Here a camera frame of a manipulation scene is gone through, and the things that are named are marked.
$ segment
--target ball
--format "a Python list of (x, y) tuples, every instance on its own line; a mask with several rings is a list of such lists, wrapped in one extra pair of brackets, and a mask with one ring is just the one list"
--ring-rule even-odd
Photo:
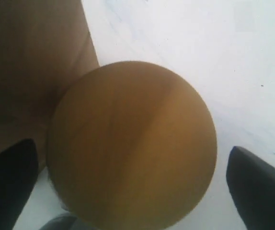
[(145, 62), (85, 75), (57, 106), (51, 180), (71, 212), (101, 230), (160, 230), (201, 200), (216, 165), (206, 104), (183, 78)]

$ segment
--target yellow ball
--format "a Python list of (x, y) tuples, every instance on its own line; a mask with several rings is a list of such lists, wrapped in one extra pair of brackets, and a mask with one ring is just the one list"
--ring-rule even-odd
[(211, 115), (181, 77), (120, 62), (76, 82), (58, 105), (47, 164), (68, 208), (101, 230), (160, 230), (201, 200), (217, 156)]

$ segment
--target brown surface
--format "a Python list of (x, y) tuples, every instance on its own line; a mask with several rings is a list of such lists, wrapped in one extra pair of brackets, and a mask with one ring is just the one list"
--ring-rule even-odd
[(66, 93), (48, 132), (56, 190), (102, 230), (158, 230), (179, 221), (204, 195), (216, 154), (198, 93), (141, 62), (87, 74)]
[(97, 67), (80, 0), (0, 0), (0, 152), (34, 138), (44, 159), (59, 99)]

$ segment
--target sphere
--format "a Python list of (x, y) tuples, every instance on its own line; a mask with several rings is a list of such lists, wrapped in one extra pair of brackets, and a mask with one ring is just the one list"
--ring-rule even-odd
[(144, 62), (85, 75), (56, 108), (47, 142), (54, 187), (101, 230), (160, 230), (187, 215), (212, 179), (217, 141), (183, 78)]

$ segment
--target black object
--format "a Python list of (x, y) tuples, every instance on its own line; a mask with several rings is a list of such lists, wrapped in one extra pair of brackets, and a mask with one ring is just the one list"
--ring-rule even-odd
[(227, 167), (229, 191), (248, 230), (275, 230), (275, 168), (242, 147)]
[(0, 230), (11, 230), (38, 175), (35, 143), (26, 139), (0, 154)]

